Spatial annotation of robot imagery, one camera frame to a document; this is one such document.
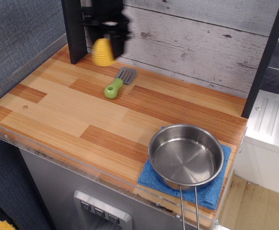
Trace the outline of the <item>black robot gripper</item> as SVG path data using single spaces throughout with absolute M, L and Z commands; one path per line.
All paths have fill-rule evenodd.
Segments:
M 114 59 L 124 53 L 125 41 L 130 38 L 130 22 L 123 13 L 122 0 L 92 0 L 91 6 L 82 6 L 81 24 L 87 28 L 91 40 L 110 36 Z

